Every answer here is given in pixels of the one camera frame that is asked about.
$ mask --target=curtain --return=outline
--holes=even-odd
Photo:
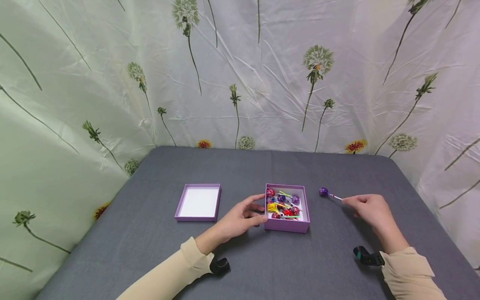
[[[161,145],[389,157],[478,270],[479,26],[475,0],[1,1],[2,295]]]

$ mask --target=open box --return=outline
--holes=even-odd
[[[185,184],[175,219],[216,222],[221,192],[218,183]]]
[[[289,195],[296,195],[300,197],[300,204],[297,205],[300,208],[300,217],[298,219],[272,219],[272,212],[266,211],[268,220],[264,224],[265,229],[280,230],[290,232],[307,232],[310,227],[310,216],[308,214],[307,196],[305,193],[305,187],[301,185],[286,185],[286,184],[271,184],[267,183],[265,187],[265,208],[267,207],[266,189],[271,188],[278,193],[282,191]]]

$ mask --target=table surface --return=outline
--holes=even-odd
[[[397,165],[382,156],[159,147],[124,185],[37,299],[115,299],[212,225],[174,219],[186,183],[220,183],[219,218],[266,183],[304,185],[306,234],[252,228],[214,253],[231,271],[203,276],[176,299],[393,299],[380,268],[353,248],[380,250],[371,228],[318,189],[382,194],[409,243],[426,256],[449,300],[480,299],[480,277]]]

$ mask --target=beige sleeve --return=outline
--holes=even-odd
[[[183,243],[180,250],[138,279],[117,299],[170,300],[184,287],[202,275],[211,273],[214,255],[203,255],[194,238]]]
[[[388,255],[380,252],[385,260],[382,272],[396,300],[446,300],[433,282],[435,277],[427,259],[408,247]]]

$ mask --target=wrist tracker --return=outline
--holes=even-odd
[[[212,259],[212,262],[210,263],[210,271],[215,276],[222,276],[226,272],[230,271],[230,264],[228,263],[228,260],[226,258],[222,258],[221,260],[218,261],[214,257]]]
[[[372,266],[381,266],[385,265],[384,258],[380,255],[380,252],[369,253],[367,249],[363,246],[358,246],[353,249],[353,253],[360,261],[360,263],[364,265],[372,265]]]

